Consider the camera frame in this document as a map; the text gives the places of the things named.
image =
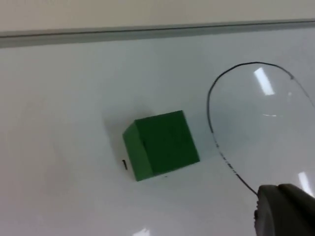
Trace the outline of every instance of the green block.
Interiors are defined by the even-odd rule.
[[[199,161],[183,111],[137,119],[123,138],[137,181]]]

